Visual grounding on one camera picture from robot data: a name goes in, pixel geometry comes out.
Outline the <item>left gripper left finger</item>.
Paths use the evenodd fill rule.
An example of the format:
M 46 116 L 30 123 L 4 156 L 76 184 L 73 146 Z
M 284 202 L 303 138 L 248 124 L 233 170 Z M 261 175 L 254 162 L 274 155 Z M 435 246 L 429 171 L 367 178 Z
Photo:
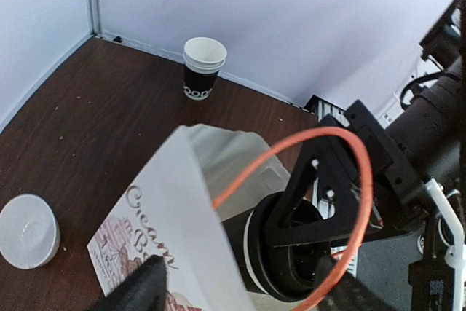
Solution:
M 161 256 L 150 256 L 108 296 L 87 310 L 165 310 L 167 270 Z

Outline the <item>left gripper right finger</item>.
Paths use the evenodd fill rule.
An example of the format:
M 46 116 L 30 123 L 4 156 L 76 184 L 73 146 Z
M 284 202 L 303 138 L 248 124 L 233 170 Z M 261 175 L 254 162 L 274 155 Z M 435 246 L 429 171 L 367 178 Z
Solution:
M 323 287 L 323 282 L 340 263 L 330 255 L 319 258 L 315 265 L 315 287 Z M 395 310 L 374 294 L 368 287 L 347 271 L 341 270 L 340 280 L 327 292 L 317 308 L 325 311 L 340 310 Z

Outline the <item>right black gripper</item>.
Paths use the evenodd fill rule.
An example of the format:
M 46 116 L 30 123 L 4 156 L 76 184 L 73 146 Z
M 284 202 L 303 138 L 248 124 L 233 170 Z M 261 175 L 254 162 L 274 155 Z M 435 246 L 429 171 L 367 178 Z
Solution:
M 383 216 L 428 216 L 424 183 L 389 133 L 362 101 L 344 113 L 365 144 L 373 169 L 376 208 Z M 358 167 L 348 143 L 333 135 L 303 142 L 290 180 L 265 223 L 273 248 L 346 240 L 354 228 Z

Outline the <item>black lidded coffee cup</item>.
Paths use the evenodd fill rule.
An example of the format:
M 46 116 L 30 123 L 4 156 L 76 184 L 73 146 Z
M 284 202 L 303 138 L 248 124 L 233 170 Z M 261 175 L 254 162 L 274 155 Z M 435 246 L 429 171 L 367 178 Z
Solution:
M 297 302 L 317 288 L 317 262 L 331 252 L 331 245 L 320 242 L 275 248 L 266 244 L 265 223 L 282 194 L 270 194 L 256 207 L 222 224 L 246 289 L 282 302 Z

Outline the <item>white paper takeout bag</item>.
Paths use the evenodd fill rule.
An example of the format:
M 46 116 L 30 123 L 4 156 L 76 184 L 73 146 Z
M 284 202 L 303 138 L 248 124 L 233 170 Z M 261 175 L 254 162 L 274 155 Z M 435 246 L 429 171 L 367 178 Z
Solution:
M 123 192 L 87 248 L 104 298 L 150 256 L 167 270 L 165 310 L 253 310 L 221 220 L 249 208 L 290 178 L 256 133 L 178 127 Z M 341 278 L 360 243 L 350 243 L 315 306 Z

